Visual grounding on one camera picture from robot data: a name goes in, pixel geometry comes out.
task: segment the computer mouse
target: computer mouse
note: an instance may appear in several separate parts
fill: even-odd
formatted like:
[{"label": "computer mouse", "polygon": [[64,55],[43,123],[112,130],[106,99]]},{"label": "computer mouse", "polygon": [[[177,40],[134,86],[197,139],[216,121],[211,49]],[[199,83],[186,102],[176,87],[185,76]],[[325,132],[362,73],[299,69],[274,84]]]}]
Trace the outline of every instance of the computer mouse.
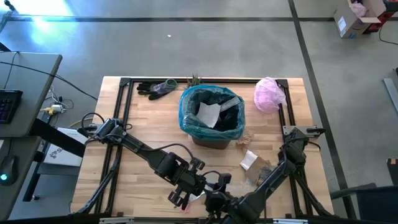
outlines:
[{"label": "computer mouse", "polygon": [[18,179],[16,156],[8,155],[3,158],[0,166],[0,184],[10,186]]}]

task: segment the keyboard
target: keyboard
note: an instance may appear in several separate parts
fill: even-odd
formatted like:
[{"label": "keyboard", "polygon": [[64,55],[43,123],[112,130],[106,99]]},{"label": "keyboard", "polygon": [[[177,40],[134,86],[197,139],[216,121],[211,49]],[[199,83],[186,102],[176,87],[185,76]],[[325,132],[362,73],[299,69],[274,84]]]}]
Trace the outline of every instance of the keyboard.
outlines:
[{"label": "keyboard", "polygon": [[0,124],[11,123],[21,97],[22,91],[0,90]]}]

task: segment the gray desk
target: gray desk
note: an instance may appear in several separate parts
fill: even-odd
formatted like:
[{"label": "gray desk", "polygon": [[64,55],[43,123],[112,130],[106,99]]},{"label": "gray desk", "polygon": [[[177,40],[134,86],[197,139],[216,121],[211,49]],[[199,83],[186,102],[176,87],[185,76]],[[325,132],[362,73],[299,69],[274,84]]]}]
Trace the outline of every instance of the gray desk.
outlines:
[{"label": "gray desk", "polygon": [[[0,62],[12,62],[15,52],[0,53]],[[43,72],[56,74],[61,63],[62,56],[56,54],[34,54],[19,53],[16,54],[14,64],[29,68],[38,69]],[[10,65],[0,63],[0,88],[6,82]],[[0,126],[0,136],[3,137],[21,137],[27,136],[33,125],[40,107],[49,91],[54,77],[43,73],[13,66],[10,79],[6,89],[21,90],[21,103],[16,111],[11,124]]]},{"label": "gray desk", "polygon": [[[11,63],[13,56],[14,52],[0,53],[0,62]],[[62,56],[56,54],[20,53],[16,55],[14,64],[56,73],[61,59]],[[0,64],[0,88],[4,86],[9,68],[10,65]],[[12,139],[10,154],[19,158],[19,177],[11,186],[0,185],[0,220],[8,218],[40,144],[40,137],[28,137],[27,135],[39,113],[52,80],[53,77],[46,74],[20,67],[12,68],[6,88],[21,90],[24,93],[11,124],[0,125],[0,138],[5,139],[0,150],[0,160],[7,154],[9,147],[9,139],[4,137],[25,137]]]}]

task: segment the blue plastic bag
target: blue plastic bag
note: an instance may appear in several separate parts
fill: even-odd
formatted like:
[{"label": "blue plastic bag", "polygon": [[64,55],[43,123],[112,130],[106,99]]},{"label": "blue plastic bag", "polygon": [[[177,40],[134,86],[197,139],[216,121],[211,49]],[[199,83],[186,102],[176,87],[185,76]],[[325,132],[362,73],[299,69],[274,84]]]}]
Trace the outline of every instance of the blue plastic bag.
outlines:
[{"label": "blue plastic bag", "polygon": [[240,96],[240,103],[220,113],[221,121],[214,128],[209,128],[201,122],[196,114],[200,103],[207,105],[227,102],[237,95],[231,90],[215,85],[193,86],[182,93],[178,111],[181,130],[198,139],[205,140],[235,140],[244,131],[244,101]]}]

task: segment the wooden tabletop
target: wooden tabletop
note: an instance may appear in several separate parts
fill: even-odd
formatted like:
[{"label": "wooden tabletop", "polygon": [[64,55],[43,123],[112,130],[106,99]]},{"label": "wooden tabletop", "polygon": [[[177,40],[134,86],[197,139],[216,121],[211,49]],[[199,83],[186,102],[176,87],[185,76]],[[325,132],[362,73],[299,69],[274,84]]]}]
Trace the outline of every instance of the wooden tabletop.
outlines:
[{"label": "wooden tabletop", "polygon": [[[95,112],[101,114],[104,118],[111,118],[113,115],[119,80],[120,77],[104,77],[103,79]],[[297,125],[312,125],[303,80],[301,78],[288,78],[288,82]],[[282,145],[278,112],[264,114],[256,108],[253,101],[255,87],[253,84],[226,83],[218,85],[227,87],[235,94],[243,97],[246,115],[245,128],[254,134],[249,150],[265,160],[270,160],[272,165],[276,166],[278,162],[277,153]],[[178,103],[184,87],[185,84],[181,83],[175,91],[163,98],[149,101],[147,97],[137,94],[135,86],[127,122],[132,124],[132,129],[128,133],[153,148],[173,142],[182,143],[192,150],[195,157],[206,163],[205,168],[200,173],[217,170],[232,174],[231,183],[227,186],[227,191],[231,192],[232,195],[238,197],[253,191],[255,187],[246,182],[244,170],[239,165],[245,152],[236,147],[234,141],[231,141],[225,150],[210,149],[194,144],[191,137],[179,128]],[[125,91],[120,117],[123,115],[126,95]],[[90,143],[87,146],[73,196],[73,212],[81,208],[98,187],[105,151],[106,146],[97,142]],[[172,151],[185,160],[190,160],[188,153],[181,147],[170,147],[166,151]],[[305,148],[305,153],[307,155],[305,171],[308,186],[322,205],[333,213],[320,152],[312,145],[308,145]],[[209,174],[208,180],[210,182],[217,180],[217,176]],[[305,211],[302,191],[298,185],[297,188],[300,206]],[[155,175],[146,161],[131,151],[123,149],[113,215],[116,215],[117,212],[124,212],[124,216],[132,217],[207,217],[203,198],[193,202],[188,213],[183,213],[179,208],[174,208],[174,205],[167,200],[167,196],[172,190],[175,190],[175,187]],[[109,186],[104,193],[103,210],[108,200],[108,192]],[[285,217],[286,213],[294,214],[289,179],[286,179],[267,200],[268,217]]]}]

